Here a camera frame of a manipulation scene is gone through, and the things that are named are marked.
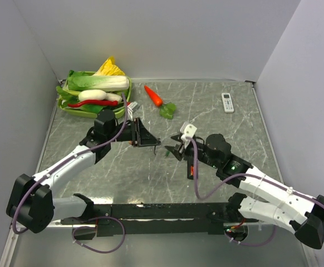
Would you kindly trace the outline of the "black remote control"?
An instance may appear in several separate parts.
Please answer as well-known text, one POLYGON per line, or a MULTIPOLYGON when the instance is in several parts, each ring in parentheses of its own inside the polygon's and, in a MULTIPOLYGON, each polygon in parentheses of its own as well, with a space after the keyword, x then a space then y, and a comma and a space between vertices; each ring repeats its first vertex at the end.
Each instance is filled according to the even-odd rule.
POLYGON ((187 162, 187 179, 193 180, 195 170, 197 170, 198 167, 194 165, 193 159, 187 159, 186 162, 187 162))

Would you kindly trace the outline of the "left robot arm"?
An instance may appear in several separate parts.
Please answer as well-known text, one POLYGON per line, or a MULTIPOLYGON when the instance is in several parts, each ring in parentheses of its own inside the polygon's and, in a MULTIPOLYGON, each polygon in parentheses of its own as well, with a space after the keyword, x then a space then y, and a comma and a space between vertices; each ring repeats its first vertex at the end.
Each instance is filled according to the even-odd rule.
POLYGON ((125 118, 118 123, 111 110, 101 111, 94 125, 75 149, 45 170, 16 178, 6 208, 12 218, 12 229, 20 234, 17 224, 33 233, 43 231, 52 221, 74 217, 89 223, 94 216, 94 202, 82 194, 56 198, 71 179, 102 160, 112 142, 131 142, 133 147, 156 147, 161 144, 143 125, 140 118, 125 118))

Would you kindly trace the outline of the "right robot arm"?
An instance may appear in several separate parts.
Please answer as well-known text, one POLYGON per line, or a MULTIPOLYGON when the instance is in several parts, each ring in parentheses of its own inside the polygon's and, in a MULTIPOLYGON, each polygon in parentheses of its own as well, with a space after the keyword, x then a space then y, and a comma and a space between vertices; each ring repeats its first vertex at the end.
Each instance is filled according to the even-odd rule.
POLYGON ((201 196, 198 191, 198 163, 216 169, 221 185, 248 191, 229 198, 227 215, 232 221, 255 219, 284 228, 304 245, 320 250, 324 243, 324 196, 308 196, 270 178, 248 161, 231 152, 221 134, 212 134, 203 142, 197 137, 172 136, 176 146, 166 149, 179 161, 188 163, 187 177, 194 181, 197 199, 206 200, 215 189, 201 196))

